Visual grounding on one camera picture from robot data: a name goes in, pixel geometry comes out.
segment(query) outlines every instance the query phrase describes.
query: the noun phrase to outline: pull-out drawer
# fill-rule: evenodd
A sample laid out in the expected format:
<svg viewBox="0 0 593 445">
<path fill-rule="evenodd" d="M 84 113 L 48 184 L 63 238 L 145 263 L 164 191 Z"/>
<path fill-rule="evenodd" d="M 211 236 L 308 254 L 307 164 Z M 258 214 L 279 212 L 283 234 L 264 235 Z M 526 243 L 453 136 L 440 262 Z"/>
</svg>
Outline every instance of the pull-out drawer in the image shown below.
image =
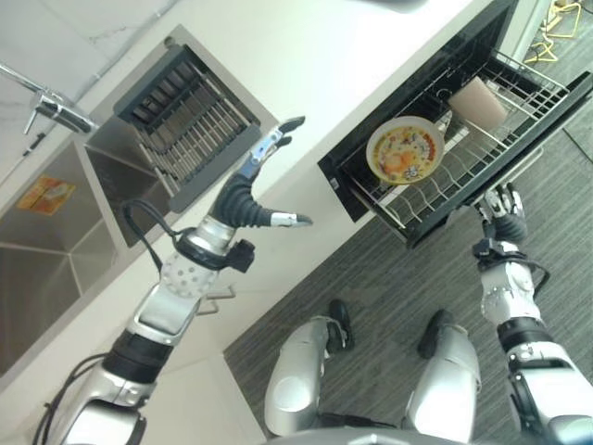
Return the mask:
<svg viewBox="0 0 593 445">
<path fill-rule="evenodd" d="M 440 61 L 427 62 L 319 162 L 353 221 L 374 211 L 413 248 L 454 209 L 524 170 L 541 142 L 587 100 L 592 74 L 583 73 L 565 86 L 492 49 L 506 13 L 490 11 L 495 18 L 482 27 L 474 23 L 477 30 L 468 32 L 465 44 L 449 42 L 457 50 L 442 50 Z M 490 132 L 448 108 L 447 98 L 475 76 L 508 111 Z M 372 173 L 366 143 L 381 123 L 404 115 L 433 121 L 445 133 L 446 154 L 428 178 L 393 186 Z"/>
</svg>

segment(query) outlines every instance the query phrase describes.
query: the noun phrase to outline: plate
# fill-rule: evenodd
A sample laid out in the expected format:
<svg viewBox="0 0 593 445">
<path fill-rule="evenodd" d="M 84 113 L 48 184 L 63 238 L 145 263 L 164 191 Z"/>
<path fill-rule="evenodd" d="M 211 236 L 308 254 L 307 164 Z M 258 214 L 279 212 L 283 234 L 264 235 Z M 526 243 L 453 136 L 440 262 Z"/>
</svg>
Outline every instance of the plate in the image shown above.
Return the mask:
<svg viewBox="0 0 593 445">
<path fill-rule="evenodd" d="M 367 162 L 382 181 L 412 184 L 434 172 L 444 152 L 443 134 L 432 122 L 403 116 L 374 131 L 367 143 Z"/>
</svg>

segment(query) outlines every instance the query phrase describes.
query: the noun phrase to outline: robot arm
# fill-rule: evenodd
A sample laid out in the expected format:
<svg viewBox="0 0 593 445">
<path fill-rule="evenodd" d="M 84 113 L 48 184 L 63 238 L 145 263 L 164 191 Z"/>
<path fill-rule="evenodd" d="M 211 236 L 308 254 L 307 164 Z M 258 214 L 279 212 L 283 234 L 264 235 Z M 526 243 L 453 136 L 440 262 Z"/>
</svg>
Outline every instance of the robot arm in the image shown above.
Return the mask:
<svg viewBox="0 0 593 445">
<path fill-rule="evenodd" d="M 247 241 L 231 246 L 236 229 L 311 224 L 302 215 L 263 209 L 251 196 L 261 165 L 278 147 L 290 143 L 291 138 L 285 135 L 304 120 L 287 121 L 258 141 L 225 183 L 204 220 L 181 232 L 173 243 L 176 251 L 160 271 L 159 282 L 42 443 L 140 442 L 145 419 L 138 410 L 155 389 L 158 374 L 196 316 L 201 299 L 221 269 L 246 272 L 254 259 L 254 247 Z"/>
<path fill-rule="evenodd" d="M 527 235 L 519 194 L 511 184 L 498 187 L 478 210 L 486 235 L 473 247 L 482 314 L 497 328 L 506 354 L 515 423 L 547 443 L 593 443 L 593 387 L 554 342 L 534 301 L 541 283 L 534 286 L 532 270 L 541 266 L 518 247 Z"/>
</svg>

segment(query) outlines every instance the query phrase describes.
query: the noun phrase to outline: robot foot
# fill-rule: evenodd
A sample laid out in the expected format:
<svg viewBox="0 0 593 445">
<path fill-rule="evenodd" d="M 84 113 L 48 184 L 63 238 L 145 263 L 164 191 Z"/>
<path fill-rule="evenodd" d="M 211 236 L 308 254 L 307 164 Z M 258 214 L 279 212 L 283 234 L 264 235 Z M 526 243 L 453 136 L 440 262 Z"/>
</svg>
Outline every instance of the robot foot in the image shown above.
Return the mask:
<svg viewBox="0 0 593 445">
<path fill-rule="evenodd" d="M 418 346 L 416 347 L 418 355 L 426 360 L 435 355 L 438 331 L 442 326 L 447 324 L 455 324 L 455 318 L 453 317 L 453 314 L 444 309 L 436 311 L 433 317 L 430 319 L 430 322 L 428 322 L 420 342 L 418 342 Z"/>
<path fill-rule="evenodd" d="M 341 331 L 336 324 L 329 323 L 327 325 L 327 331 L 329 333 L 327 351 L 330 354 L 335 354 L 341 350 L 351 350 L 354 348 L 354 337 L 346 303 L 341 299 L 333 299 L 330 301 L 328 315 L 339 323 Z"/>
</svg>

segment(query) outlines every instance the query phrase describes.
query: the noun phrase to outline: cup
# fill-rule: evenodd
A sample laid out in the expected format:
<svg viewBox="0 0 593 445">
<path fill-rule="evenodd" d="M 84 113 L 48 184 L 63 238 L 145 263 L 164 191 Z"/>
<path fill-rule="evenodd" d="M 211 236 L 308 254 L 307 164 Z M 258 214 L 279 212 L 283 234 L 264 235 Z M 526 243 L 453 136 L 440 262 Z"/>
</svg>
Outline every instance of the cup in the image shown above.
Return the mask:
<svg viewBox="0 0 593 445">
<path fill-rule="evenodd" d="M 474 77 L 448 99 L 448 104 L 465 120 L 489 132 L 507 118 L 507 110 L 479 77 Z"/>
</svg>

